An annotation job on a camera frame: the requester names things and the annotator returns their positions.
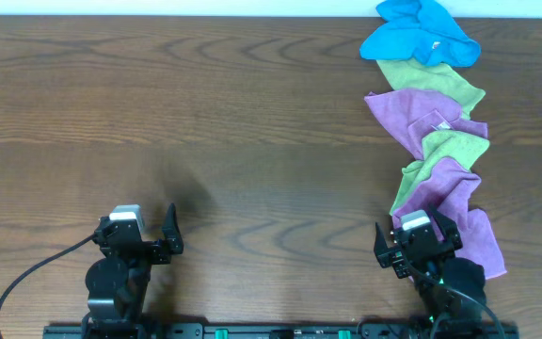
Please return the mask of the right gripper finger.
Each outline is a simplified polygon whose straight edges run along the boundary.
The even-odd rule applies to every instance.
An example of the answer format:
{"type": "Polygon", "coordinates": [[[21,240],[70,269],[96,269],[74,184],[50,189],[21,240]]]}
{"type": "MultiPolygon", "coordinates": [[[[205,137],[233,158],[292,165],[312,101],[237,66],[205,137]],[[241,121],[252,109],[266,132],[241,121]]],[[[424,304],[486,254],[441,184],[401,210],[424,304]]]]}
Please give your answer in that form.
{"type": "Polygon", "coordinates": [[[456,223],[452,219],[440,213],[433,205],[429,207],[429,211],[433,220],[436,222],[438,229],[443,235],[444,240],[451,244],[454,250],[462,249],[463,243],[456,223]]]}
{"type": "Polygon", "coordinates": [[[387,257],[390,254],[390,248],[386,243],[384,233],[378,223],[375,224],[374,254],[376,257],[387,257]]]}

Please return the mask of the blue microfiber cloth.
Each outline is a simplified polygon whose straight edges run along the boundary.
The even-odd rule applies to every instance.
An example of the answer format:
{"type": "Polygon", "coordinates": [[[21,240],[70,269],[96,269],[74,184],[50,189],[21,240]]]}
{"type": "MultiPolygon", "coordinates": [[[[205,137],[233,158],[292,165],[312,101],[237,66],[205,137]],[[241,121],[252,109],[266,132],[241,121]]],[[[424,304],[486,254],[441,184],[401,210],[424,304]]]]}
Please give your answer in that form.
{"type": "Polygon", "coordinates": [[[364,59],[470,67],[481,55],[480,44],[435,0],[386,0],[376,11],[385,23],[360,46],[364,59]]]}

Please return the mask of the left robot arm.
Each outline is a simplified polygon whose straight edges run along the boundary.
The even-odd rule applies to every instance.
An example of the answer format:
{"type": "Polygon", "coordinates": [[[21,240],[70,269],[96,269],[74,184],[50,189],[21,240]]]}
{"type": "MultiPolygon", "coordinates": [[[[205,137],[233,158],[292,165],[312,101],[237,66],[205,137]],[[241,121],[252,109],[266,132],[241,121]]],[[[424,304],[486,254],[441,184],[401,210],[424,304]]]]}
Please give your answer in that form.
{"type": "Polygon", "coordinates": [[[151,268],[168,265],[183,253],[176,206],[171,204],[162,225],[163,237],[142,239],[144,221],[138,204],[118,205],[102,218],[93,235],[104,258],[86,274],[88,319],[84,338],[156,338],[164,334],[143,315],[151,268]]]}

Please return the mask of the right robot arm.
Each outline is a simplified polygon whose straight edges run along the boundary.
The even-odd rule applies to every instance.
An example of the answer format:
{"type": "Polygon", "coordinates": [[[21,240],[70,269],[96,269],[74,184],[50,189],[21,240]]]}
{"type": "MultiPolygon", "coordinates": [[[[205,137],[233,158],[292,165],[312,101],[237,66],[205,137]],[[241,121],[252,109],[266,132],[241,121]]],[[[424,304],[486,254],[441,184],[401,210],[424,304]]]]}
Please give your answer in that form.
{"type": "Polygon", "coordinates": [[[397,278],[410,278],[428,317],[412,322],[402,338],[474,338],[484,333],[485,270],[455,255],[463,240],[455,221],[430,206],[402,218],[393,245],[375,227],[374,255],[397,278]]]}

